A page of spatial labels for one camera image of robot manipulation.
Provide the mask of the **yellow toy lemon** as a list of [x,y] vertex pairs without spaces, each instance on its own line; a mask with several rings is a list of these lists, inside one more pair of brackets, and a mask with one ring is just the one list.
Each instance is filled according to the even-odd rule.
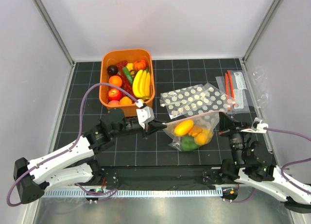
[[194,142],[200,147],[208,144],[213,137],[213,132],[201,132],[194,137]]

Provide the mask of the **yellow toy mango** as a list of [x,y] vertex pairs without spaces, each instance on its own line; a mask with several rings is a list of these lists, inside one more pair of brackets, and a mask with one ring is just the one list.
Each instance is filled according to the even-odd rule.
[[182,121],[175,127],[174,134],[176,136],[184,136],[193,128],[193,126],[193,120]]

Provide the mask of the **pink polka dot zip bag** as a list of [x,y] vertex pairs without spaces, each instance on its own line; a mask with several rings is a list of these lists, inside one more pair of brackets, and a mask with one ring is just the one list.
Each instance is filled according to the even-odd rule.
[[170,146],[188,152],[209,144],[219,123],[219,113],[200,111],[198,115],[167,123],[164,132],[172,139]]

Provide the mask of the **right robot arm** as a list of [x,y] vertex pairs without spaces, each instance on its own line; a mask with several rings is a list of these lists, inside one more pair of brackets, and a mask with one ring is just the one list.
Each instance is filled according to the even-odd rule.
[[272,129],[260,118],[252,124],[219,113],[219,136],[228,138],[232,159],[225,159],[219,170],[224,183],[236,182],[263,191],[284,204],[293,212],[311,212],[311,187],[285,173],[289,164],[280,167],[268,164],[255,154],[258,141],[251,142],[252,134],[265,134]]

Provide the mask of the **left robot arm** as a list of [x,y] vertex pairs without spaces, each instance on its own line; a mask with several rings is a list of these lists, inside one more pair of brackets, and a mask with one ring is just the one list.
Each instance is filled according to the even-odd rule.
[[20,204],[34,202],[46,192],[67,184],[100,184],[103,173],[93,156],[108,149],[118,137],[140,133],[146,138],[166,127],[154,118],[149,107],[137,109],[135,117],[126,117],[119,108],[109,110],[97,125],[68,145],[37,159],[22,157],[15,161],[13,187]]

